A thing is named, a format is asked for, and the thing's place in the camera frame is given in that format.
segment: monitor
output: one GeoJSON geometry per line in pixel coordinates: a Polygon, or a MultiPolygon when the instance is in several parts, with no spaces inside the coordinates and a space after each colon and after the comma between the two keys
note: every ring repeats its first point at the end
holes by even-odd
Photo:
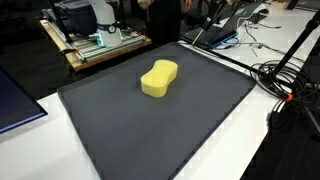
{"type": "Polygon", "coordinates": [[[47,112],[0,65],[0,134],[47,112]]]}

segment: keyboard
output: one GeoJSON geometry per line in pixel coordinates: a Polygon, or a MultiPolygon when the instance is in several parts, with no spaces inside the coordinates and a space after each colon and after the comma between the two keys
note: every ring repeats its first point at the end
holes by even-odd
{"type": "MultiPolygon", "coordinates": [[[[198,34],[200,33],[200,31],[201,31],[201,28],[198,28],[184,34],[183,36],[193,42],[198,36],[198,34]]],[[[199,36],[197,42],[201,44],[206,44],[207,41],[214,39],[218,35],[219,31],[220,31],[220,28],[216,28],[216,27],[210,28],[209,31],[207,32],[203,31],[202,34],[199,36]]]]}

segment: white table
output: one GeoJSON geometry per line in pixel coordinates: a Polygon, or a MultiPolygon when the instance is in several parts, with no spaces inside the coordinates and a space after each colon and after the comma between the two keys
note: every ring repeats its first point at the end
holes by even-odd
{"type": "MultiPolygon", "coordinates": [[[[300,23],[305,24],[313,14],[299,10],[289,11],[287,14],[280,10],[272,10],[271,13],[272,16],[264,21],[265,24],[270,22],[270,25],[278,25],[280,22],[279,25],[284,26],[281,29],[283,32],[265,29],[263,33],[257,30],[252,33],[259,41],[284,51],[293,44],[304,28],[304,25],[290,24],[290,16],[306,16],[300,17],[304,19],[304,22],[300,23]]],[[[317,34],[313,34],[311,39],[304,43],[304,48],[296,54],[298,57],[307,57],[316,36],[317,34]]],[[[241,48],[220,53],[248,65],[263,61],[248,49],[243,45],[241,48]]],[[[216,60],[248,73],[236,65],[216,60]]],[[[267,134],[267,115],[277,101],[259,87],[255,87],[192,157],[176,179],[239,179],[267,134]]],[[[0,135],[1,179],[100,179],[57,94],[43,98],[39,103],[49,113],[48,116],[0,135]]]]}

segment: laptop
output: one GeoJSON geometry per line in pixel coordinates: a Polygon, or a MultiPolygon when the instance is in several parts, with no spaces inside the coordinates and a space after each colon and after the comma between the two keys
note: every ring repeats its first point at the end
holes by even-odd
{"type": "MultiPolygon", "coordinates": [[[[223,27],[218,27],[213,25],[209,28],[207,32],[203,31],[203,33],[197,39],[195,45],[201,48],[209,48],[213,49],[219,46],[222,42],[225,42],[231,38],[237,36],[237,29],[240,27],[245,19],[239,18],[249,18],[251,14],[255,11],[255,9],[262,3],[262,0],[259,0],[255,3],[251,3],[246,5],[241,9],[236,9],[224,24],[223,27]]],[[[188,43],[192,43],[196,37],[199,35],[202,29],[194,29],[189,31],[181,36],[181,40],[184,40],[188,43]]]]}
{"type": "Polygon", "coordinates": [[[0,65],[0,134],[47,112],[0,65]]]}

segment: green light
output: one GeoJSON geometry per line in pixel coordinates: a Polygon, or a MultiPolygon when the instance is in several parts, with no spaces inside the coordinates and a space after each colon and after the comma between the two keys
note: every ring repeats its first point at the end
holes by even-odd
{"type": "Polygon", "coordinates": [[[123,40],[122,32],[121,32],[121,30],[120,30],[120,29],[119,29],[119,31],[120,31],[120,38],[121,38],[121,40],[123,40]]]}
{"type": "Polygon", "coordinates": [[[101,37],[101,33],[98,33],[97,43],[98,43],[99,47],[104,47],[104,44],[103,44],[103,41],[102,41],[102,37],[101,37]]]}

